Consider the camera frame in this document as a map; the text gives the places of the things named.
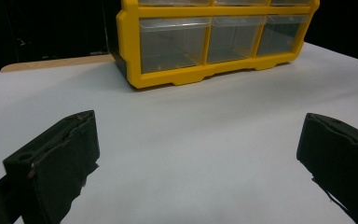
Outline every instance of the plastic drawer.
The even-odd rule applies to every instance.
[[[209,0],[138,0],[140,6],[208,6]]]
[[[207,63],[249,58],[264,16],[214,17]]]
[[[142,74],[201,64],[210,18],[141,19]]]
[[[214,0],[216,6],[264,6],[267,0]]]
[[[267,16],[257,56],[291,52],[300,25],[307,15]]]
[[[310,0],[272,0],[272,6],[297,6],[297,5],[309,5]]]

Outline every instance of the yellow frame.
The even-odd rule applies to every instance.
[[[215,6],[214,0],[206,7],[141,7],[138,0],[122,0],[122,9],[117,14],[117,33],[119,54],[126,62],[127,80],[135,88],[145,88],[166,83],[183,85],[202,81],[206,77],[214,74],[235,71],[240,69],[263,70],[274,67],[278,63],[288,63],[293,61],[300,53],[304,44],[304,37],[310,26],[310,21],[314,12],[320,5],[320,0],[310,0],[308,6],[272,7],[270,1],[262,7],[222,7]],[[257,34],[254,52],[251,58],[223,62],[206,63],[206,53],[208,52],[209,33],[211,28],[207,28],[207,38],[204,43],[204,58],[201,65],[177,68],[166,71],[142,74],[141,72],[141,43],[139,19],[141,18],[183,18],[199,16],[250,16],[250,15],[308,15],[308,21],[301,24],[298,30],[292,52],[255,57],[258,43],[264,25]]]

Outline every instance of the yellow storage organizer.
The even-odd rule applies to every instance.
[[[135,88],[294,60],[319,0],[122,0],[110,51]],[[106,24],[113,20],[106,17]]]

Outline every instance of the white table surface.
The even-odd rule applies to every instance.
[[[63,224],[353,223],[296,150],[308,112],[358,128],[356,59],[305,44],[273,69],[146,91],[114,63],[0,74],[0,178],[4,158],[90,109],[100,168]]]

